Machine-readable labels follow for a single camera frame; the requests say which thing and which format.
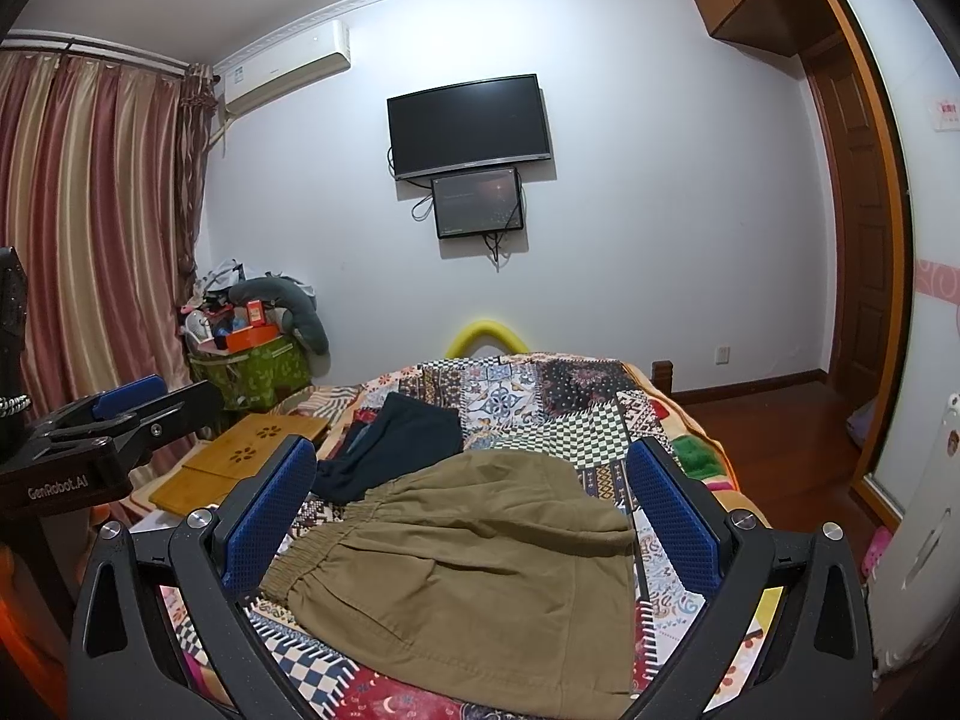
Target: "small monitor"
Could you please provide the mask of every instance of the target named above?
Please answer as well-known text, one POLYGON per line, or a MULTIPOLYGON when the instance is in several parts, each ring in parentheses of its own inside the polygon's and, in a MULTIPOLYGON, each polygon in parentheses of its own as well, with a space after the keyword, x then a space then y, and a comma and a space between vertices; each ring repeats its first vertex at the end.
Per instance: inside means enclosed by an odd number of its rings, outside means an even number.
POLYGON ((433 180, 438 238, 459 238, 523 229, 516 167, 445 175, 433 180))

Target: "curtain rod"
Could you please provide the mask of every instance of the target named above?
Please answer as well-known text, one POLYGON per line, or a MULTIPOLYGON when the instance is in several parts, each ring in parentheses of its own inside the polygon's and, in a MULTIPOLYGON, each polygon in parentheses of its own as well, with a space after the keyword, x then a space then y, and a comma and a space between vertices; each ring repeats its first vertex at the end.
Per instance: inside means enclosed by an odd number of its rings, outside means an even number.
POLYGON ((84 56, 136 64, 151 70, 163 71, 173 76, 183 76, 188 67, 188 63, 181 62, 181 60, 160 53, 137 49, 133 46, 125 46, 121 43, 112 43, 83 35, 39 29, 11 29, 7 33, 7 37, 0 43, 0 47, 3 47, 3 49, 75 52, 84 56))

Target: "wooden tray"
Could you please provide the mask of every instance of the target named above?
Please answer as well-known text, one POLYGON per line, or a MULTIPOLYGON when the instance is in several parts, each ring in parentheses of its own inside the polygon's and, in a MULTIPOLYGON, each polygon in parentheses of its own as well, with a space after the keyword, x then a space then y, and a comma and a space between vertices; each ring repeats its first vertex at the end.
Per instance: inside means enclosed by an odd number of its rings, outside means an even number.
POLYGON ((165 512, 186 517, 193 509, 220 504, 241 479, 256 476, 287 436, 316 443, 325 418, 252 413, 189 458, 150 496, 165 512))

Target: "dark clothing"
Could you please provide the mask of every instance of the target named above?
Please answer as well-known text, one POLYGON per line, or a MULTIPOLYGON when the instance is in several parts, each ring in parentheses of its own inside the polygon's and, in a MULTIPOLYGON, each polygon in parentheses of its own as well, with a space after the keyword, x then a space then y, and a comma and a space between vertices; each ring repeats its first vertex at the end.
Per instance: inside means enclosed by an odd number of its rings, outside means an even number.
POLYGON ((337 446, 336 451, 331 456, 330 460, 336 460, 337 458, 342 458, 347 455, 353 445, 357 443, 357 440, 361 434, 366 433, 368 427, 371 423, 363 422, 361 419, 354 419, 349 428, 347 428, 346 435, 340 440, 340 444, 337 446))
POLYGON ((460 454, 464 436, 454 410, 391 392, 370 429, 334 460, 317 466, 313 491, 325 501, 359 501, 370 488, 460 454))

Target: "elastic waistband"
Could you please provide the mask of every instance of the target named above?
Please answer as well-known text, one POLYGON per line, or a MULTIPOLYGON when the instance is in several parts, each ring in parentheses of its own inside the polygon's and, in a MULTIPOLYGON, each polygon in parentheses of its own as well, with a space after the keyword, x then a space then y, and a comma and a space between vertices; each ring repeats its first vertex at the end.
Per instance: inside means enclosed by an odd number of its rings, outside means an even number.
POLYGON ((320 565, 354 528, 373 519, 387 493, 385 488, 392 488, 392 483, 372 490, 362 501, 347 505, 343 522, 318 525, 294 541, 283 555, 275 557, 260 583, 263 594, 271 601, 286 603, 291 587, 302 576, 320 565))

